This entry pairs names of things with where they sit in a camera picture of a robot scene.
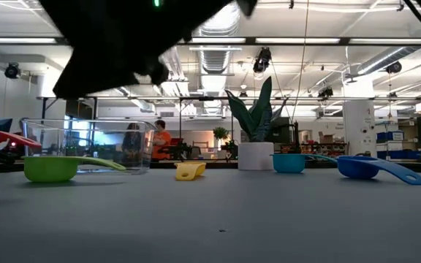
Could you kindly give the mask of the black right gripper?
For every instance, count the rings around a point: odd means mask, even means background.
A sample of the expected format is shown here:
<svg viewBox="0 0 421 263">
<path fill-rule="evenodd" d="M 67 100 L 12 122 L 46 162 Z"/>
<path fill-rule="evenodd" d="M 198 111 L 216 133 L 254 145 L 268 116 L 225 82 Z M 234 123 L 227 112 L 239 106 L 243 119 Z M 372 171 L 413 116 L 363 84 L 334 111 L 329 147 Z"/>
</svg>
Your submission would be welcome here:
<svg viewBox="0 0 421 263">
<path fill-rule="evenodd" d="M 75 43 L 72 55 L 53 87 L 53 93 L 60 99 L 78 99 L 88 94 L 138 85 L 138 75 L 149 76 L 154 85 L 160 85 L 168 78 L 169 70 L 160 56 L 180 42 L 180 39 L 161 38 L 153 41 L 87 40 Z"/>
</svg>

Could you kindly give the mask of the teal measuring cup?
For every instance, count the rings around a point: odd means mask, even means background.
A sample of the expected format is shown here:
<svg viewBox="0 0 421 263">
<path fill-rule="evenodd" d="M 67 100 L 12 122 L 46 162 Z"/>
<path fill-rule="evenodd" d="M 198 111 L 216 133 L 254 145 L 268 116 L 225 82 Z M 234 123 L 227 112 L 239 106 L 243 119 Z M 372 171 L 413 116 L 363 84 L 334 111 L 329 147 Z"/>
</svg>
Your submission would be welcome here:
<svg viewBox="0 0 421 263">
<path fill-rule="evenodd" d="M 273 168 L 277 173 L 299 174 L 302 173 L 306 167 L 306 157 L 325 159 L 336 163 L 333 158 L 305 153 L 277 153 L 271 154 L 273 157 Z"/>
</svg>

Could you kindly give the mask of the silver air duct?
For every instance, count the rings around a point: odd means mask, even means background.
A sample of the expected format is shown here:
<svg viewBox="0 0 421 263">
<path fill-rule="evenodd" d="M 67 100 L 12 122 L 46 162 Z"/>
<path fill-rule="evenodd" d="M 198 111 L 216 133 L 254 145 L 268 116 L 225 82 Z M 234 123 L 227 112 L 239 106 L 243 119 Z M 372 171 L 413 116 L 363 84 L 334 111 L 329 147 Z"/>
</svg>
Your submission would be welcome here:
<svg viewBox="0 0 421 263">
<path fill-rule="evenodd" d="M 238 30 L 240 10 L 232 2 L 203 23 L 197 33 L 199 37 L 233 37 Z M 221 96 L 227 81 L 231 51 L 200 51 L 200 84 L 205 96 Z"/>
</svg>

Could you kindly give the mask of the person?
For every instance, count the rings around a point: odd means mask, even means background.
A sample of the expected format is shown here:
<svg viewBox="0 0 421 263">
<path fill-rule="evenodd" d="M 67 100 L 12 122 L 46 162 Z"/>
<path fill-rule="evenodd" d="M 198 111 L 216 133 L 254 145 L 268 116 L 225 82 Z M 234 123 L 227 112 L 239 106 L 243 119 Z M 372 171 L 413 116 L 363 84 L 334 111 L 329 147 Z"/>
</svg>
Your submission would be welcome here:
<svg viewBox="0 0 421 263">
<path fill-rule="evenodd" d="M 121 150 L 123 151 L 123 162 L 124 163 L 135 163 L 138 162 L 141 157 L 141 146 L 142 137 L 138 131 L 137 123 L 130 123 L 127 126 L 128 132 L 125 133 Z"/>
<path fill-rule="evenodd" d="M 166 130 L 166 123 L 163 120 L 157 120 L 155 122 L 157 133 L 153 137 L 153 153 L 152 161 L 161 161 L 169 159 L 170 155 L 165 150 L 171 143 L 171 135 Z"/>
</svg>

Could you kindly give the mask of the yellow measuring cup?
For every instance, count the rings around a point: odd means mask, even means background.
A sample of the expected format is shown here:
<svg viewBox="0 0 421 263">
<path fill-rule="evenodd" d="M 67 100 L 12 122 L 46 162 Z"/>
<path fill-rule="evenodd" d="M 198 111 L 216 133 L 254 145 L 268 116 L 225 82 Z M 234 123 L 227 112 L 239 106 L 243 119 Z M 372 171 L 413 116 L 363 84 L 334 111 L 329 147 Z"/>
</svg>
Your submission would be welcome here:
<svg viewBox="0 0 421 263">
<path fill-rule="evenodd" d="M 206 163 L 204 162 L 180 162 L 175 163 L 175 179 L 179 181 L 191 181 L 203 176 Z"/>
</svg>

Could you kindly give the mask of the clear plastic basket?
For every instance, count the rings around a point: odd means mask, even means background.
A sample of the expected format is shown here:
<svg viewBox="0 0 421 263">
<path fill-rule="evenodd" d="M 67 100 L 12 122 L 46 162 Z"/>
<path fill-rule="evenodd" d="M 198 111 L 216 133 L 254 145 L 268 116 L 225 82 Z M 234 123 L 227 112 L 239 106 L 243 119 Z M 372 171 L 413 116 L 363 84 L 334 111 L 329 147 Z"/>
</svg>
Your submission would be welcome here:
<svg viewBox="0 0 421 263">
<path fill-rule="evenodd" d="M 138 162 L 124 163 L 121 150 L 127 126 L 138 124 L 141 133 L 141 157 Z M 26 149 L 27 156 L 81 156 L 113 161 L 126 167 L 132 175 L 146 173 L 151 165 L 153 124 L 136 120 L 22 120 L 23 136 L 37 141 L 40 149 Z"/>
</svg>

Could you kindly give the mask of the red measuring cup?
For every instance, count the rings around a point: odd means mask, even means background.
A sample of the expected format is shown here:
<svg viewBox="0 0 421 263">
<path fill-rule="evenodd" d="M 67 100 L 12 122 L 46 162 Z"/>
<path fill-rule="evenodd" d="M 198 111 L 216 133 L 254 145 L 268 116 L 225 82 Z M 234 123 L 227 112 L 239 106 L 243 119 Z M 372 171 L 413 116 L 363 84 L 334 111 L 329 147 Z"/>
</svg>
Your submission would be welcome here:
<svg viewBox="0 0 421 263">
<path fill-rule="evenodd" d="M 11 140 L 13 142 L 24 146 L 28 146 L 30 148 L 41 148 L 41 145 L 32 139 L 25 138 L 16 134 L 11 134 L 5 131 L 0 131 L 0 143 L 6 142 L 7 140 Z"/>
</svg>

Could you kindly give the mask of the small background plant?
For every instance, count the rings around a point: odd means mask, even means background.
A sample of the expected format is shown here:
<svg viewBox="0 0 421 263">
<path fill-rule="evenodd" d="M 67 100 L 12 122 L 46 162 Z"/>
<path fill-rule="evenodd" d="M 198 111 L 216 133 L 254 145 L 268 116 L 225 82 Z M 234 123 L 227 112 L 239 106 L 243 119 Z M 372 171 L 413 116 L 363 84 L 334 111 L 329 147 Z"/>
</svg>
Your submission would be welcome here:
<svg viewBox="0 0 421 263">
<path fill-rule="evenodd" d="M 229 131 L 224 127 L 218 126 L 213 129 L 213 136 L 217 140 L 227 140 L 229 137 Z"/>
</svg>

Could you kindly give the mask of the white column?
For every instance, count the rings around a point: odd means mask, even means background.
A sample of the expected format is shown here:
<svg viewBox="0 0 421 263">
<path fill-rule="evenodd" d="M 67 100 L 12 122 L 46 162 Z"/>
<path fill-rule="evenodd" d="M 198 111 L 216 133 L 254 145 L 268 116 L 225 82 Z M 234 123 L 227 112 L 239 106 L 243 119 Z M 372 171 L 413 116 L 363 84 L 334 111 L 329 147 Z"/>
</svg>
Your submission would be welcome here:
<svg viewBox="0 0 421 263">
<path fill-rule="evenodd" d="M 376 157 L 374 91 L 371 80 L 348 80 L 343 92 L 349 97 L 343 103 L 345 142 L 352 156 Z"/>
</svg>

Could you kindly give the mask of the blue storage bin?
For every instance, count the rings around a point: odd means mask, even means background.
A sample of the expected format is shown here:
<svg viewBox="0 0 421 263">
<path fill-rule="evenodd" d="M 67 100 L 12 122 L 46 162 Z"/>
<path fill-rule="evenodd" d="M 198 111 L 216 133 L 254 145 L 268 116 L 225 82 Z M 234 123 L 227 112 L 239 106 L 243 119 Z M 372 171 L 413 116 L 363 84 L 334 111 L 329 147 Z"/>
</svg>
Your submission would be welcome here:
<svg viewBox="0 0 421 263">
<path fill-rule="evenodd" d="M 404 141 L 404 133 L 402 131 L 386 131 L 376 134 L 377 142 L 387 141 Z"/>
</svg>

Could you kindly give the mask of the green succulent plant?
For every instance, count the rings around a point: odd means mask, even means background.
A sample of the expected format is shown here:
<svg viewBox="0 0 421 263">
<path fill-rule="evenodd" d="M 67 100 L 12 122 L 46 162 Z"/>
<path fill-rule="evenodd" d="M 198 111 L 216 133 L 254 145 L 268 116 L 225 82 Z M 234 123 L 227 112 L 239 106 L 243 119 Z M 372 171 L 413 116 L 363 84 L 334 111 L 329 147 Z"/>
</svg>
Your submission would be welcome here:
<svg viewBox="0 0 421 263">
<path fill-rule="evenodd" d="M 232 115 L 249 136 L 250 142 L 265 142 L 270 133 L 271 123 L 280 117 L 286 106 L 287 98 L 283 100 L 280 108 L 273 111 L 270 103 L 271 92 L 272 77 L 268 77 L 262 84 L 259 98 L 254 100 L 251 108 L 247 109 L 239 97 L 225 90 Z"/>
</svg>

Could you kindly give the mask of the blue measuring cup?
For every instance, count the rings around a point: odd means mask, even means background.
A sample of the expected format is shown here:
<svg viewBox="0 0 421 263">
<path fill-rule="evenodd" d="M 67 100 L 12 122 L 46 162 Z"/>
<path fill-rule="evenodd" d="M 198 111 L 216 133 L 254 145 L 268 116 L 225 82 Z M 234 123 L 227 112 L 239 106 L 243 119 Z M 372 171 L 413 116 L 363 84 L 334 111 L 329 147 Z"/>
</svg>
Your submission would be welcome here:
<svg viewBox="0 0 421 263">
<path fill-rule="evenodd" d="M 380 170 L 390 173 L 409 185 L 421 186 L 421 175 L 399 164 L 369 156 L 339 156 L 338 171 L 354 179 L 372 179 Z"/>
</svg>

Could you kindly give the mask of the grey table mat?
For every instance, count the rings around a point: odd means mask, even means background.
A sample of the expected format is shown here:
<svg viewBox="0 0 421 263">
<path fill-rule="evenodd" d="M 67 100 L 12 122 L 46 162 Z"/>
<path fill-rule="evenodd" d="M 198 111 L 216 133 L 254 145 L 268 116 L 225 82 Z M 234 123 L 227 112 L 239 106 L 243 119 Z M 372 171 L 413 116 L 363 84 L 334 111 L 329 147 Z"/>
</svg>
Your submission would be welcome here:
<svg viewBox="0 0 421 263">
<path fill-rule="evenodd" d="M 421 263 L 421 186 L 336 169 L 2 173 L 0 263 Z"/>
</svg>

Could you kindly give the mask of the green measuring cup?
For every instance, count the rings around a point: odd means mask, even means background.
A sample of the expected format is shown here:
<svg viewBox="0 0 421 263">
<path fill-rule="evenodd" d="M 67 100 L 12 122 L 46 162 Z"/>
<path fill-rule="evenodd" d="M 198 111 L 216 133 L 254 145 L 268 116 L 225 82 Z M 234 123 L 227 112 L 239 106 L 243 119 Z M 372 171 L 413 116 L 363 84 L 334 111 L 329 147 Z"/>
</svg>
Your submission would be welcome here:
<svg viewBox="0 0 421 263">
<path fill-rule="evenodd" d="M 73 179 L 81 162 L 125 171 L 126 167 L 113 161 L 81 156 L 25 156 L 24 175 L 33 183 L 62 183 Z"/>
</svg>

